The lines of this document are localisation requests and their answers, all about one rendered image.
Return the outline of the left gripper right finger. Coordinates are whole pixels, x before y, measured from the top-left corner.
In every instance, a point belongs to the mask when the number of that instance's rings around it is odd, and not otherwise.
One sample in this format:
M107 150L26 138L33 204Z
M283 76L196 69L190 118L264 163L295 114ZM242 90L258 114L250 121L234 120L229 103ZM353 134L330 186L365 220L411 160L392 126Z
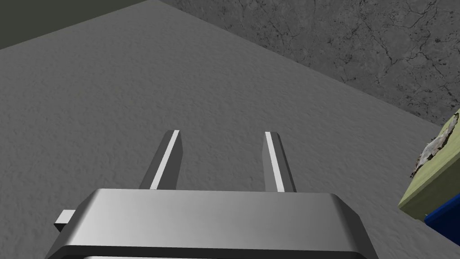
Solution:
M266 192L296 192L279 133L264 133L262 163Z

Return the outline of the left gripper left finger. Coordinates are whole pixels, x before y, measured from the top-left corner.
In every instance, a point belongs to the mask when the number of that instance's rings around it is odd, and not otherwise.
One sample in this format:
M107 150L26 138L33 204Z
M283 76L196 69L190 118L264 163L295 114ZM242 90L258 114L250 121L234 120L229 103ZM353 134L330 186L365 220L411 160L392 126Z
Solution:
M168 130L157 148L139 189L176 190L183 157L179 130Z

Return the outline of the olive green and blue furniture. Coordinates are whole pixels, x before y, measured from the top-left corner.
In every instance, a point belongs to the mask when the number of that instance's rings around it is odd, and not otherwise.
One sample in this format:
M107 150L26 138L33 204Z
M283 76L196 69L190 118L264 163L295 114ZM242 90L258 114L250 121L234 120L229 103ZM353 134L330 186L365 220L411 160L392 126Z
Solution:
M460 109L419 155L398 208L460 246Z

